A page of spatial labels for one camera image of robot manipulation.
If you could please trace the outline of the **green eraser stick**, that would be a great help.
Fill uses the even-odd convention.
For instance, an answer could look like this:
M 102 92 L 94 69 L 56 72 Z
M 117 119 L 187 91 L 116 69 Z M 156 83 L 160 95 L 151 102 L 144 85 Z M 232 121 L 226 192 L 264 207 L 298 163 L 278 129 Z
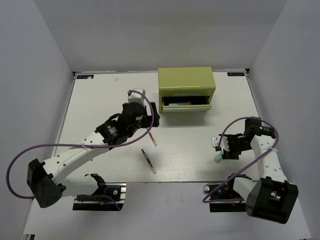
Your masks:
M 222 153 L 217 154 L 217 155 L 215 156 L 215 158 L 214 158 L 214 161 L 215 161 L 216 163 L 219 163 L 219 162 L 221 162 L 222 160 L 223 160 L 223 155 L 222 155 Z

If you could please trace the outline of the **red refill pen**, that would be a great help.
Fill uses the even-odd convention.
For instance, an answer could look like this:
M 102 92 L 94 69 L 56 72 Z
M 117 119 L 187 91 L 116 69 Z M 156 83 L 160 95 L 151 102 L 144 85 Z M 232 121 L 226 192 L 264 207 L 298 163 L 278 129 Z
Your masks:
M 151 139 L 151 141 L 152 141 L 152 144 L 153 144 L 155 147 L 157 147 L 158 144 L 157 144 L 155 138 L 153 137 L 152 133 L 149 132 L 148 135 L 149 135 L 149 137 L 150 137 L 150 139 Z

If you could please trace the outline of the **blue cap marker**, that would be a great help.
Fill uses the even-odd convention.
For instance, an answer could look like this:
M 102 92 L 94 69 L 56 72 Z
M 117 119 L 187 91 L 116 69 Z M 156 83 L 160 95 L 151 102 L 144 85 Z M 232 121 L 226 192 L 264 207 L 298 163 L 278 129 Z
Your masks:
M 188 106 L 191 105 L 192 103 L 190 101 L 185 101 L 185 102 L 171 102 L 168 104 L 168 106 Z

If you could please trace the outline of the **green metal tool chest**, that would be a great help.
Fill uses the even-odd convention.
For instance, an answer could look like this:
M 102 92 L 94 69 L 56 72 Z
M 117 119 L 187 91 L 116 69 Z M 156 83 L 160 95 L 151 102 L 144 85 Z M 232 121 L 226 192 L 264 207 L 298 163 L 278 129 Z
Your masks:
M 207 112 L 216 83 L 210 66 L 167 67 L 158 69 L 159 111 L 162 113 Z M 168 106 L 191 102 L 191 105 Z

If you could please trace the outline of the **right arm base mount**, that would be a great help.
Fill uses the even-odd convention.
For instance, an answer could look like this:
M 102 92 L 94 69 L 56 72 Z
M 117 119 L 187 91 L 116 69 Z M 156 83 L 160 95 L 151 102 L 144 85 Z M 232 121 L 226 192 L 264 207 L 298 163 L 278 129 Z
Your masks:
M 208 198 L 211 213 L 245 213 L 246 201 L 233 189 L 232 183 L 225 184 Z

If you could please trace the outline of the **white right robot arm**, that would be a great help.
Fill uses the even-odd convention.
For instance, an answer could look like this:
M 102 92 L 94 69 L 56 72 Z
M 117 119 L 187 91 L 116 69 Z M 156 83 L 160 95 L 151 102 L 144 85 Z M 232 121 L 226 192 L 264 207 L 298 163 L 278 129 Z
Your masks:
M 288 181 L 281 168 L 276 150 L 279 141 L 277 131 L 259 117 L 246 117 L 244 120 L 243 133 L 223 132 L 212 137 L 212 146 L 219 153 L 215 161 L 237 160 L 242 152 L 253 151 L 258 180 L 254 181 L 240 173 L 214 194 L 213 198 L 242 198 L 248 216 L 286 224 L 299 190 Z

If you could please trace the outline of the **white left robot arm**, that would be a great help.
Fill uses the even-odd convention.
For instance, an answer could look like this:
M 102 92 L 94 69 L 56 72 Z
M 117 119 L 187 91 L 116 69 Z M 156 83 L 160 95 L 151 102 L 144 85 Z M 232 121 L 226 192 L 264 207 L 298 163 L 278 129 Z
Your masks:
M 34 159 L 28 164 L 27 185 L 41 208 L 48 208 L 59 199 L 79 196 L 82 201 L 103 199 L 119 201 L 120 196 L 112 197 L 110 186 L 97 173 L 87 173 L 81 177 L 70 174 L 119 145 L 123 145 L 139 129 L 158 127 L 160 116 L 155 102 L 151 102 L 152 115 L 140 103 L 122 105 L 122 112 L 112 115 L 98 126 L 80 147 L 71 147 L 53 158 L 40 162 Z

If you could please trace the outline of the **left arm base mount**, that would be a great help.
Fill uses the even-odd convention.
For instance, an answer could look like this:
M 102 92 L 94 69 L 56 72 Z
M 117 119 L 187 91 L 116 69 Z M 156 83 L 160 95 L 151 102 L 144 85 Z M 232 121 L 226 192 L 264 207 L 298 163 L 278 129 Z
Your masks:
M 77 195 L 73 201 L 73 211 L 118 212 L 126 198 L 126 183 L 107 183 L 93 195 Z

